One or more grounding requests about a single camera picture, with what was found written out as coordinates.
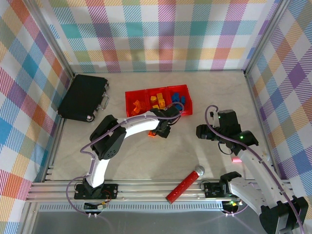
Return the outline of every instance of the orange toy block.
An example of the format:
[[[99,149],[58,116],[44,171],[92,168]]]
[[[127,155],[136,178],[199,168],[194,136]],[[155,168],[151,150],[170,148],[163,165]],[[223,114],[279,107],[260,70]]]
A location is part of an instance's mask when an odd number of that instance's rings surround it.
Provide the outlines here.
[[[155,137],[155,136],[156,136],[156,133],[153,133],[152,131],[149,131],[148,136],[149,136],[149,137]]]
[[[154,103],[154,102],[156,102],[156,101],[157,101],[156,96],[151,96],[151,102]]]
[[[140,111],[145,111],[145,103],[143,101],[136,100],[133,105],[136,106],[131,112],[133,116],[138,115]]]
[[[156,96],[157,96],[158,101],[161,100],[161,99],[163,99],[162,93],[156,94]]]
[[[166,104],[165,104],[165,100],[164,99],[159,99],[158,100],[158,104],[159,104],[159,107],[160,109],[165,109],[166,108]]]

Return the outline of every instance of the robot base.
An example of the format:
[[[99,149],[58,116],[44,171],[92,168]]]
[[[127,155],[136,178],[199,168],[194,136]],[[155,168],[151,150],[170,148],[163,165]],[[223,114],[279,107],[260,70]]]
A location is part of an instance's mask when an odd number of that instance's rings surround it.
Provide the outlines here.
[[[118,184],[101,184],[96,188],[91,188],[87,181],[83,184],[77,184],[75,187],[75,200],[112,200],[116,199],[118,194]]]

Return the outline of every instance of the plaid wall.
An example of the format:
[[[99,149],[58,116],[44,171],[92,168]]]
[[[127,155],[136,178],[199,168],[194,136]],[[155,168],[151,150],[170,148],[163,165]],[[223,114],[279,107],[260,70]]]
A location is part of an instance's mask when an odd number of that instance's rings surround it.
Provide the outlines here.
[[[269,22],[272,18],[272,15],[274,13],[274,11],[276,10],[278,4],[281,2],[281,0],[274,0],[274,3],[272,4],[272,7],[269,11],[269,13],[267,14],[264,22],[263,22],[263,25],[260,29],[260,31],[258,32],[258,35],[257,37],[255,38],[254,42],[253,42],[253,45],[248,53],[248,56],[247,56],[247,59],[245,60],[244,62],[244,65],[243,65],[243,70],[246,69],[248,63],[250,62],[250,59],[252,58],[252,56],[254,55],[254,51],[256,49],[256,47],[258,46],[258,44],[260,43],[260,39],[262,37],[262,35],[264,34],[265,30],[267,29],[268,25],[269,25]]]
[[[69,79],[22,0],[0,0],[0,234],[14,234]]]
[[[274,0],[37,2],[76,72],[241,69],[253,44],[250,40],[265,20],[261,14],[270,14],[274,4]]]
[[[312,0],[293,0],[252,70],[256,96],[283,178],[312,219]],[[312,230],[312,220],[307,222]]]

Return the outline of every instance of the white floor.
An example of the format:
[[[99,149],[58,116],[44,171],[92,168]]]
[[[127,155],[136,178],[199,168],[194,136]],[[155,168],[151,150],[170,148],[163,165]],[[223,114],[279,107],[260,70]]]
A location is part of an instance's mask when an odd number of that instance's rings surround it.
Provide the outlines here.
[[[242,163],[232,163],[222,154],[217,142],[198,139],[196,126],[204,124],[204,112],[215,104],[220,110],[236,111],[242,131],[250,130],[265,152],[264,139],[252,99],[242,72],[173,72],[94,74],[110,83],[111,99],[92,123],[67,120],[57,153],[52,179],[72,179],[85,175],[90,159],[79,153],[89,136],[106,115],[126,117],[125,91],[187,84],[193,101],[193,115],[184,116],[171,129],[167,139],[148,137],[147,132],[127,138],[119,153],[111,159],[105,179],[183,179],[197,164],[205,167],[203,178],[219,179],[237,171],[252,178]]]

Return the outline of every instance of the red compartment tray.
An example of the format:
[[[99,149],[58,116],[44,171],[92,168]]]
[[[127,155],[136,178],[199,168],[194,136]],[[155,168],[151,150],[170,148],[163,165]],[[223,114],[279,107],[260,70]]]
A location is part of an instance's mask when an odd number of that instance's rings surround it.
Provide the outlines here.
[[[179,93],[180,98],[185,96],[185,105],[183,116],[190,116],[193,114],[193,104],[189,94],[189,89],[186,84],[176,85],[176,86],[168,86],[154,89],[143,89],[136,91],[128,91],[126,92],[126,112],[127,117],[133,116],[131,113],[135,108],[134,102],[136,100],[142,101],[145,103],[146,110],[141,111],[138,115],[145,113],[148,110],[151,110],[154,105],[158,105],[158,101],[151,103],[151,96],[156,96],[156,94],[162,93],[163,98],[165,99],[166,106],[172,103],[172,95],[174,93]]]

